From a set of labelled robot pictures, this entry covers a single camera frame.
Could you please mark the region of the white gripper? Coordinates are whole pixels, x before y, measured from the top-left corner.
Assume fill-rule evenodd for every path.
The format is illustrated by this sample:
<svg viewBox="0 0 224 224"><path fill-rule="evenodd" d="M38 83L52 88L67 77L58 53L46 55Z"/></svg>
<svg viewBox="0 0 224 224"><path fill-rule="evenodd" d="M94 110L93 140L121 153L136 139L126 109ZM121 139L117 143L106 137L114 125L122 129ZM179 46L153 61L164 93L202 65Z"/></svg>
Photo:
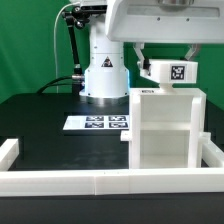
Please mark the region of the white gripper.
<svg viewBox="0 0 224 224"><path fill-rule="evenodd" d="M200 44L224 43L224 0L109 0L105 33L112 41L135 43L144 77L150 62L143 43L189 43L187 61L197 56Z"/></svg>

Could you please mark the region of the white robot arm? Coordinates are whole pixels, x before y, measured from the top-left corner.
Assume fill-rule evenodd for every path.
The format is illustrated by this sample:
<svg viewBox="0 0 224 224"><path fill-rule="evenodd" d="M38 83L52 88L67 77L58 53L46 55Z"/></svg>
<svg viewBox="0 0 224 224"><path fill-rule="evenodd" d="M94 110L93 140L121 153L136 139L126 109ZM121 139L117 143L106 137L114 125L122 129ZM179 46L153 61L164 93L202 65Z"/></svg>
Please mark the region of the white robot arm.
<svg viewBox="0 0 224 224"><path fill-rule="evenodd" d="M224 0L70 0L75 25L90 25L87 99L122 99L129 93L123 44L134 45L140 75L161 85L194 83L193 55L201 44L224 43ZM189 44L183 60L143 56L146 43Z"/></svg>

